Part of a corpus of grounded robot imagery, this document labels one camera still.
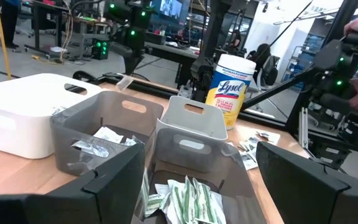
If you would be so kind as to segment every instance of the concrete floor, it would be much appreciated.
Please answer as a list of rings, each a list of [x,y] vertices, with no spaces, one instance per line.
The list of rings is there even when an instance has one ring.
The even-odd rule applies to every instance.
[[[44,45],[53,45],[54,37],[50,35],[42,35],[40,41],[41,44]],[[23,46],[24,44],[33,45],[34,38],[29,39],[26,35],[19,34],[15,36],[14,42],[20,46]],[[72,51],[73,54],[76,54],[75,49],[70,49],[70,51]],[[83,70],[96,77],[100,77],[102,74],[107,72],[122,73],[125,69],[122,57],[116,55],[114,52],[109,53],[109,58],[107,60],[92,60],[90,62],[86,62],[84,65],[75,65],[72,63],[65,63],[64,65],[49,65],[31,59],[31,55],[38,55],[38,53],[31,50],[28,52],[22,51],[22,53],[8,51],[9,64],[12,74],[18,77],[26,77],[38,73],[55,73],[71,77],[74,72]],[[145,76],[150,81],[176,88],[177,84],[175,83],[175,76],[178,68],[177,63],[151,55],[145,55],[145,58],[139,64],[139,67],[140,68],[135,70],[135,72]],[[2,48],[0,47],[0,73],[4,73],[5,71],[4,57]],[[0,74],[0,82],[4,80],[7,80],[7,76]],[[271,114],[279,120],[286,121],[286,116],[290,114],[297,97],[297,92],[285,90],[281,94],[270,98],[275,106],[285,115],[279,112],[279,110],[267,100],[261,102],[259,106],[263,109],[264,113]],[[313,127],[312,119],[310,119],[310,127]],[[358,178],[358,152],[351,153],[342,165],[342,168],[350,175]]]

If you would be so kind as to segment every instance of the robot workstation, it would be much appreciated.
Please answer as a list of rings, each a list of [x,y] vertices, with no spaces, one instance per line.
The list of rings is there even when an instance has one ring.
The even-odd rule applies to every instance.
[[[296,139],[306,155],[299,156],[284,147],[274,146],[270,141],[260,141],[255,150],[258,173],[247,171],[242,154],[224,142],[230,131],[226,132],[224,128],[222,132],[216,127],[223,117],[200,118],[204,124],[199,125],[195,113],[188,114],[174,107],[174,103],[184,108],[186,102],[193,102],[193,106],[201,108],[201,115],[197,116],[215,116],[215,110],[221,115],[219,109],[210,108],[204,102],[214,78],[217,34],[234,1],[239,0],[210,2],[211,15],[203,45],[191,66],[192,78],[188,83],[191,100],[183,101],[182,97],[176,96],[177,91],[135,79],[127,86],[134,96],[146,93],[164,100],[171,99],[168,109],[164,110],[158,102],[148,104],[136,97],[125,96],[138,105],[144,105],[146,112],[136,113],[131,119],[122,118],[113,124],[111,121],[116,114],[129,117],[133,111],[121,109],[118,100],[127,98],[120,93],[103,91],[57,111],[50,121],[48,118],[55,148],[56,164],[53,162],[53,165],[59,172],[75,178],[46,194],[33,194],[31,191],[0,194],[0,223],[280,223],[266,220],[266,206],[261,196],[255,193],[257,185],[268,190],[281,222],[358,223],[358,179],[347,175],[338,166],[346,156],[338,157],[341,161],[337,163],[321,159],[328,148],[337,151],[338,155],[348,155],[350,150],[358,151],[358,110],[349,104],[349,99],[356,94],[350,80],[358,69],[358,35],[343,37],[343,28],[350,21],[358,1],[343,1],[323,47],[309,68],[242,104],[237,120],[287,134]],[[119,31],[108,42],[110,50],[123,56],[125,74],[133,73],[144,58],[145,35],[151,15],[150,1],[147,0],[104,2],[104,17],[120,24]],[[68,90],[82,92],[83,88],[78,87],[80,83],[117,85],[125,77],[110,74],[95,78],[93,74],[78,71],[73,75],[77,86]],[[299,82],[303,82],[304,87],[287,122],[246,110]],[[345,127],[338,134],[309,129],[307,107],[311,102],[343,114]],[[147,122],[154,125],[151,130],[144,125]],[[127,123],[138,125],[132,130],[140,133],[135,134],[136,138],[132,137],[129,128],[125,128]],[[181,128],[187,123],[193,123],[189,124],[192,131]],[[88,129],[97,130],[107,124],[125,136],[127,142],[132,138],[134,143],[110,144],[89,135]],[[84,153],[77,147],[81,141],[89,144],[90,148],[92,145],[104,147],[109,154],[94,156]],[[186,146],[179,143],[183,141],[193,141],[201,147],[199,151],[193,150],[190,143]],[[263,181],[255,183],[255,175]]]

